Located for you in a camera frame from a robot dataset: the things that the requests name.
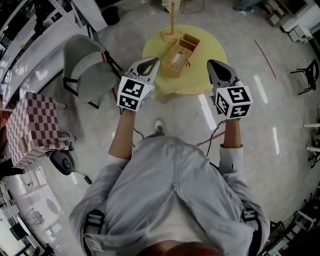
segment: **sleeve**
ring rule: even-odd
[[[99,172],[95,181],[89,186],[82,200],[76,205],[69,216],[69,225],[83,251],[84,226],[87,215],[105,202],[129,160],[107,156],[107,165]]]
[[[244,208],[253,209],[261,224],[261,251],[270,234],[270,221],[264,210],[253,196],[243,175],[244,148],[220,147],[220,163],[218,171],[229,187],[237,194]]]

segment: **floor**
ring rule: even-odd
[[[124,69],[141,58],[147,39],[170,21],[169,14],[159,6],[141,2],[118,3],[120,22],[98,33],[101,43]],[[200,0],[193,3],[197,5],[188,3],[185,12],[201,5]],[[280,29],[272,28],[261,9],[241,16],[232,10],[232,4],[232,0],[205,1],[202,12],[178,13],[176,22],[202,28],[216,37],[226,52],[228,64],[249,86],[253,109],[249,117],[240,121],[245,176],[270,220],[285,220],[313,192],[320,179],[320,165],[311,169],[305,150],[311,130],[302,126],[318,119],[320,90],[298,96],[306,81],[301,73],[290,74],[296,68],[307,67],[316,55],[309,44],[294,44]],[[275,76],[255,41],[268,58]],[[112,94],[104,95],[100,109],[96,110],[66,92],[61,76],[52,80],[41,93],[67,104],[66,110],[58,111],[61,131],[76,136],[71,152],[75,169],[94,180],[105,165],[119,120]],[[222,116],[211,104],[210,95],[204,97],[218,124]],[[166,104],[149,100],[139,110],[135,127],[144,135],[150,135],[154,121],[161,118],[168,135],[196,145],[206,141],[212,133],[203,112],[203,102],[203,96],[198,95],[176,97]],[[222,125],[217,134],[223,131]],[[134,143],[140,139],[135,133]],[[216,165],[219,164],[219,144],[223,140],[221,135],[212,142],[209,157]],[[206,152],[208,145],[205,143],[200,148]],[[46,157],[28,166],[28,170],[30,175],[28,172],[22,175],[23,180],[15,176],[6,183],[24,215],[31,208],[42,215],[41,224],[37,225],[38,221],[32,225],[36,219],[31,218],[37,215],[28,214],[35,234],[60,255],[82,255],[68,228],[68,215],[88,188],[83,176],[60,174]],[[28,188],[24,182],[30,183],[31,178],[33,187]]]

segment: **yellow tablecloth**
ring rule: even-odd
[[[160,67],[154,81],[155,97],[159,93],[197,95],[207,93],[212,89],[207,71],[207,61],[217,60],[227,64],[226,53],[210,33],[201,28],[190,25],[176,25],[175,29],[180,30],[183,34],[187,33],[200,40],[195,53],[190,57],[190,67],[186,66],[182,70],[179,78],[173,78],[164,74]],[[146,42],[142,56],[158,57],[160,61],[166,57],[173,44],[164,42],[158,31]]]

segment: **person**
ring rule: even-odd
[[[4,158],[5,156],[3,154],[0,154],[0,159]],[[14,165],[12,163],[11,158],[0,163],[0,181],[2,181],[2,179],[7,176],[24,174],[23,169],[13,168],[13,166]]]
[[[225,123],[216,168],[160,120],[132,151],[135,116],[123,111],[106,166],[69,216],[86,255],[257,255],[270,222],[244,179],[239,121]]]
[[[233,6],[233,9],[237,13],[246,16],[247,15],[246,12],[250,12],[250,13],[255,12],[252,7],[255,6],[256,4],[258,4],[259,2],[261,2],[261,0],[241,0],[241,1],[238,1]]]

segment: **red and white checkered box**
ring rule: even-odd
[[[32,164],[49,150],[68,150],[68,141],[59,141],[56,103],[50,97],[27,92],[6,123],[6,135],[14,167]],[[28,151],[22,153],[23,138]]]

